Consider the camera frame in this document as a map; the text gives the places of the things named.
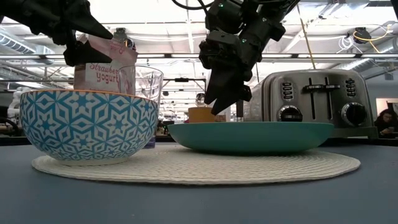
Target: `person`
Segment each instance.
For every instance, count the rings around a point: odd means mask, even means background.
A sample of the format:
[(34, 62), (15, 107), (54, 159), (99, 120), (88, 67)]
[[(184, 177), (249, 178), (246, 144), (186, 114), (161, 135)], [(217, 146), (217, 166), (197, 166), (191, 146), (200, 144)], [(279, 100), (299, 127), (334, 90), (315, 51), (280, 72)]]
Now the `person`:
[(397, 114), (389, 109), (382, 111), (374, 122), (374, 125), (379, 131), (379, 138), (388, 139), (396, 137), (393, 132), (397, 129), (397, 124)]

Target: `blue geometric pattern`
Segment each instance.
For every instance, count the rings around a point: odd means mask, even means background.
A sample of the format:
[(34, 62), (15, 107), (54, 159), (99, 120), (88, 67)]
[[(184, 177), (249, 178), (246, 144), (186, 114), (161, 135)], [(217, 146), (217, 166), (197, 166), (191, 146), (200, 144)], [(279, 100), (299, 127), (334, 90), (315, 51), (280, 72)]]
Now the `blue geometric pattern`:
[(28, 140), (63, 161), (133, 155), (153, 136), (158, 110), (152, 100), (111, 93), (46, 90), (21, 95)]

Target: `bowl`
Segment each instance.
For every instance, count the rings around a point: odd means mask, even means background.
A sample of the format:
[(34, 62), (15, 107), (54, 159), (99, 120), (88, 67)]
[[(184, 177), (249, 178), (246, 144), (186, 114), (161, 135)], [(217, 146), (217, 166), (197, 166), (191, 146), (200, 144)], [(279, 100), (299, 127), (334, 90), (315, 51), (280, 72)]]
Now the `bowl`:
[(217, 154), (284, 154), (313, 149), (334, 126), (306, 122), (214, 122), (168, 125), (182, 146)]
[(21, 95), (28, 140), (68, 166), (126, 161), (149, 142), (157, 115), (156, 102), (117, 93), (39, 90)]

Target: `toaster slot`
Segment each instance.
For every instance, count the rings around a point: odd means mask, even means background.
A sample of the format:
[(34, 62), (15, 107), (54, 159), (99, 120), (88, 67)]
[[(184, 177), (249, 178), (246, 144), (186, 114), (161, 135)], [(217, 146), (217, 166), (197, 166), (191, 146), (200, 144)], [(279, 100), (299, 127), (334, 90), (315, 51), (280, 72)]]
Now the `toaster slot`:
[[(326, 86), (329, 85), (328, 77), (325, 77), (325, 84), (326, 84)], [(331, 96), (330, 96), (330, 92), (329, 91), (326, 92), (326, 103), (327, 103), (327, 106), (328, 106), (328, 119), (331, 119), (331, 116), (332, 116), (332, 112), (331, 112)]]
[[(310, 83), (310, 86), (312, 85), (312, 79), (309, 78), (308, 82)], [(310, 92), (310, 97), (311, 97), (311, 110), (312, 110), (312, 119), (315, 119), (315, 102), (313, 99), (313, 92)]]

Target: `plate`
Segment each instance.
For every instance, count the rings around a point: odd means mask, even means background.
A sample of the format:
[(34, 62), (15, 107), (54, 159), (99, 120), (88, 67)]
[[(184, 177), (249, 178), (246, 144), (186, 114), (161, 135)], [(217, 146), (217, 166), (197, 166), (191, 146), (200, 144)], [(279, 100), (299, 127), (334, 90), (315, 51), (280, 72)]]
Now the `plate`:
[(318, 147), (331, 135), (328, 123), (218, 122), (168, 125), (182, 146), (215, 153), (291, 153)]

